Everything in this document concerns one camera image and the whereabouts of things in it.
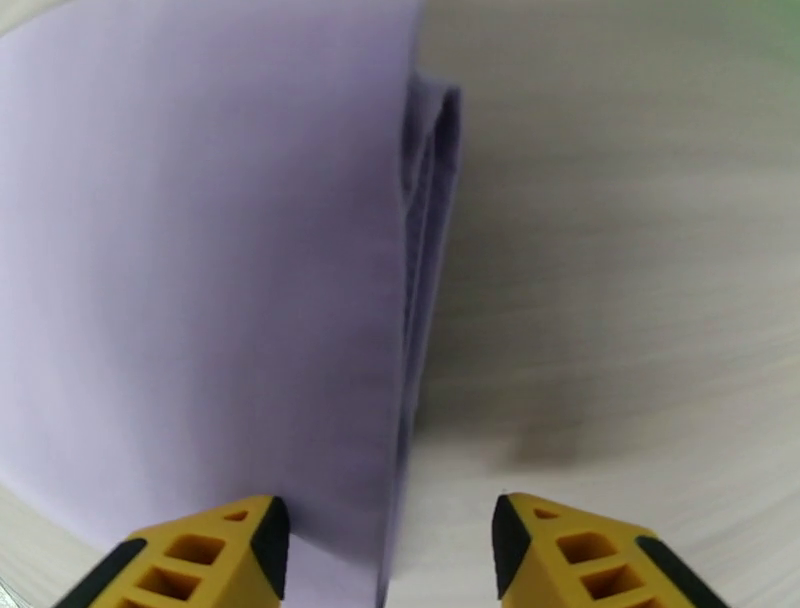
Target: fabric fold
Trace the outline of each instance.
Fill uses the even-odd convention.
[[[0,481],[106,549],[255,493],[385,596],[458,167],[415,1],[75,0],[0,39]]]

